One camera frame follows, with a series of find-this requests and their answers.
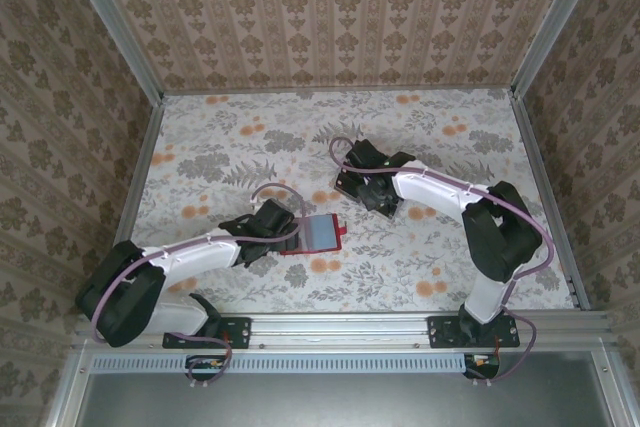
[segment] black mounting plate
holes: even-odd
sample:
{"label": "black mounting plate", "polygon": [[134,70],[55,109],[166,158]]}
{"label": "black mounting plate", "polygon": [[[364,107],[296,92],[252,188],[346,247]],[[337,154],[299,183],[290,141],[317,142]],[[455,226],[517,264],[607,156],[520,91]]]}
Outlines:
{"label": "black mounting plate", "polygon": [[492,328],[476,342],[471,342],[460,329],[457,315],[436,315],[427,318],[429,344],[432,349],[519,347],[520,337],[513,317],[500,315],[491,321]]}
{"label": "black mounting plate", "polygon": [[[231,347],[236,349],[248,349],[251,340],[251,318],[250,317],[222,317],[220,326],[215,336],[217,339],[229,342]],[[164,334],[162,339],[164,349],[224,349],[223,346],[213,342],[197,342],[183,340],[169,333]]]}

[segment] gray panel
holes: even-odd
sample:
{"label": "gray panel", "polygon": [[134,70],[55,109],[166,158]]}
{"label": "gray panel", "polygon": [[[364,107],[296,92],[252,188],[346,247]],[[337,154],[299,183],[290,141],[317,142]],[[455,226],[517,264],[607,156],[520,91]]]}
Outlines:
{"label": "gray panel", "polygon": [[93,375],[78,426],[612,425],[589,353],[535,354],[489,388],[460,374]]}

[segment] patterned wallpaper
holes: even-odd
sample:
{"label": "patterned wallpaper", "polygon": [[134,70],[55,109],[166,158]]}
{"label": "patterned wallpaper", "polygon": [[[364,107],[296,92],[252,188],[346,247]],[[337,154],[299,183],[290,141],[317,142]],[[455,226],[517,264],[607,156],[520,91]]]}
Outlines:
{"label": "patterned wallpaper", "polygon": [[640,0],[580,0],[525,102],[583,280],[640,391]]}
{"label": "patterned wallpaper", "polygon": [[0,0],[0,425],[37,425],[150,106],[89,0]]}
{"label": "patterned wallpaper", "polygon": [[506,85],[552,0],[116,0],[166,91]]}

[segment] floral wallpaper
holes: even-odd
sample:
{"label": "floral wallpaper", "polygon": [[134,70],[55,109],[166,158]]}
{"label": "floral wallpaper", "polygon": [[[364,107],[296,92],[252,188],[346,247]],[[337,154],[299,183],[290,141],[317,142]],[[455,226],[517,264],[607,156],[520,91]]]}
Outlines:
{"label": "floral wallpaper", "polygon": [[[505,89],[169,96],[164,106],[138,245],[175,243],[249,213],[251,192],[265,182],[292,186],[310,214],[337,213],[347,225],[340,252],[270,255],[170,286],[202,294],[221,312],[456,310],[470,292],[477,270],[461,225],[412,202],[391,222],[333,189],[327,149],[338,135],[368,138],[389,155],[412,153],[470,182],[512,182],[545,222]],[[284,190],[262,195],[299,212]],[[523,279],[512,305],[572,308],[559,263]]]}
{"label": "floral wallpaper", "polygon": [[149,113],[89,0],[0,0],[0,425],[44,419]]}
{"label": "floral wallpaper", "polygon": [[552,0],[116,0],[167,92],[507,85]]}
{"label": "floral wallpaper", "polygon": [[640,0],[580,0],[525,103],[583,281],[640,392]]}

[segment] purple cable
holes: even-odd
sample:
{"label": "purple cable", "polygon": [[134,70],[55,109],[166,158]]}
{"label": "purple cable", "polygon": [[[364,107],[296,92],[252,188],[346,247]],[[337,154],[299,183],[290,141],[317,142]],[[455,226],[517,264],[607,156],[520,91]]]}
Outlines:
{"label": "purple cable", "polygon": [[443,175],[438,174],[437,172],[432,172],[430,170],[422,170],[422,169],[418,169],[416,167],[388,167],[388,168],[382,168],[382,169],[358,169],[356,167],[352,167],[350,165],[346,165],[344,164],[340,159],[338,159],[338,157],[335,155],[335,153],[333,152],[333,147],[337,142],[347,142],[351,147],[354,146],[353,142],[351,141],[351,139],[347,138],[347,137],[334,137],[333,139],[331,139],[331,142],[329,143],[329,155],[331,156],[331,159],[338,164],[338,166],[340,166],[341,169],[345,170],[345,171],[350,171],[350,172],[355,172],[358,174],[380,174],[380,173],[398,173],[398,172],[409,172],[409,173],[414,173],[414,174],[420,174],[420,175],[424,175],[427,177],[431,177],[434,178],[436,180],[439,180],[441,182],[444,182],[445,184],[449,184],[452,185],[453,187],[456,187],[458,189],[466,189],[469,192],[479,195],[481,197],[484,197],[487,200],[490,200],[491,202],[493,202],[494,204],[497,204],[507,210],[509,210],[510,212],[513,212],[514,214],[516,214],[518,217],[526,220],[534,229],[536,229],[536,231],[538,231],[538,233],[542,236],[545,245],[547,246],[547,258],[541,262],[539,265],[532,267],[528,270],[525,270],[524,272],[519,272],[517,274],[513,275],[513,278],[511,279],[511,282],[509,284],[509,287],[507,288],[505,295],[502,297],[502,302],[501,302],[501,307],[502,310],[504,310],[508,315],[512,316],[514,319],[519,320],[521,322],[524,322],[525,324],[529,325],[531,327],[531,340],[529,341],[529,344],[527,345],[526,349],[524,350],[522,356],[520,357],[520,359],[518,359],[518,362],[516,362],[516,364],[509,369],[507,372],[505,372],[504,374],[498,375],[497,377],[494,377],[493,379],[491,379],[491,381],[487,380],[487,383],[489,382],[496,382],[498,380],[502,380],[502,379],[506,379],[507,377],[511,376],[516,369],[518,369],[518,367],[520,367],[520,365],[522,365],[522,363],[525,361],[525,359],[529,356],[529,354],[531,353],[531,350],[533,349],[533,346],[536,342],[536,338],[538,336],[538,331],[536,329],[536,326],[533,324],[533,322],[531,322],[529,319],[526,319],[524,317],[522,317],[521,315],[517,315],[514,314],[513,312],[511,312],[507,307],[506,307],[506,303],[509,300],[509,297],[511,297],[511,294],[513,293],[513,289],[515,288],[516,285],[516,281],[527,276],[527,275],[531,275],[531,274],[535,274],[536,272],[540,272],[543,269],[546,269],[547,267],[549,267],[549,265],[551,265],[551,262],[553,262],[553,258],[555,256],[555,249],[554,249],[554,245],[553,245],[553,239],[551,238],[551,236],[547,233],[547,231],[544,229],[544,227],[542,227],[533,217],[531,217],[530,215],[528,215],[526,212],[523,212],[522,210],[518,209],[517,207],[514,207],[513,205],[509,204],[508,202],[505,202],[502,199],[499,199],[487,192],[484,192],[480,189],[476,189],[475,187],[470,187],[470,184],[466,184],[464,182],[459,182],[457,180],[453,180],[450,179],[448,177],[445,177]]}
{"label": "purple cable", "polygon": [[[298,201],[300,202],[300,216],[303,219],[305,218],[306,209],[305,209],[305,206],[304,206],[304,198],[298,192],[296,192],[294,189],[292,189],[291,187],[289,187],[287,185],[278,184],[278,183],[275,183],[275,182],[261,185],[260,187],[258,187],[253,192],[253,194],[251,194],[251,200],[253,200],[256,197],[256,195],[262,189],[264,189],[266,187],[279,187],[281,189],[284,189],[284,190],[287,190],[287,191],[291,192],[298,199]],[[198,239],[187,240],[185,242],[176,244],[176,245],[174,245],[172,247],[168,247],[168,248],[166,248],[164,250],[161,250],[161,251],[158,251],[158,252],[154,252],[154,253],[149,254],[149,255],[145,255],[144,257],[142,257],[141,259],[136,260],[131,265],[129,265],[126,269],[124,269],[113,280],[113,282],[109,285],[109,287],[107,287],[107,290],[105,290],[104,294],[100,298],[100,301],[98,302],[98,305],[96,306],[96,310],[93,312],[93,317],[91,317],[91,337],[93,338],[93,340],[95,340],[99,344],[105,344],[107,342],[106,340],[101,338],[100,335],[98,335],[98,319],[102,315],[102,311],[104,310],[104,306],[107,304],[107,301],[109,300],[111,295],[113,295],[113,292],[116,290],[116,288],[118,287],[120,282],[122,282],[129,274],[131,274],[134,270],[139,268],[145,262],[157,259],[158,257],[162,257],[165,254],[175,254],[176,252],[179,252],[181,250],[188,249],[190,247],[195,247],[195,246],[200,245],[200,244],[206,244],[208,242],[225,242],[225,241],[229,241],[229,242],[258,242],[258,243],[262,243],[262,244],[275,244],[275,243],[282,242],[283,240],[287,240],[287,239],[293,237],[294,235],[296,235],[300,231],[301,228],[302,228],[302,222],[299,223],[295,229],[293,229],[293,232],[291,232],[289,234],[286,234],[286,235],[282,235],[280,237],[273,237],[273,238],[268,238],[268,239],[263,239],[263,238],[260,238],[260,237],[246,237],[246,236],[234,237],[233,235],[220,235],[218,237],[210,237],[210,238],[202,237],[202,238],[198,238]]]}
{"label": "purple cable", "polygon": [[[227,349],[226,359],[222,364],[222,367],[220,367],[220,370],[218,370],[218,372],[213,377],[211,377],[211,379],[206,381],[208,384],[212,384],[216,380],[218,380],[220,377],[222,377],[222,374],[224,374],[224,372],[229,368],[229,365],[231,365],[231,359],[233,358],[233,350],[231,349],[231,345],[228,342],[225,342],[224,340],[216,339],[215,337],[196,337],[193,335],[181,334],[179,332],[171,332],[171,335],[183,340],[192,340],[195,342],[211,342],[214,344],[222,345],[225,349]],[[189,368],[187,370],[187,377],[189,378],[190,381],[198,382],[196,379],[193,378],[193,368],[196,365],[204,364],[205,362],[210,362],[210,361],[207,359],[194,359],[189,363]]]}

